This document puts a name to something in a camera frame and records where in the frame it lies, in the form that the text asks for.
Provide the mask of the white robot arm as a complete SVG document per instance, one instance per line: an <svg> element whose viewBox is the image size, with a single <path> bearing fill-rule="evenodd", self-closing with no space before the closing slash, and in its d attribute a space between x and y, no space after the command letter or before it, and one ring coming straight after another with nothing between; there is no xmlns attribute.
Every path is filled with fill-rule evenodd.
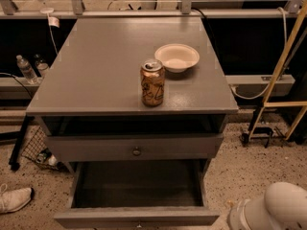
<svg viewBox="0 0 307 230"><path fill-rule="evenodd" d="M273 183L261 196L233 206L227 223L230 230L307 230L307 191Z"/></svg>

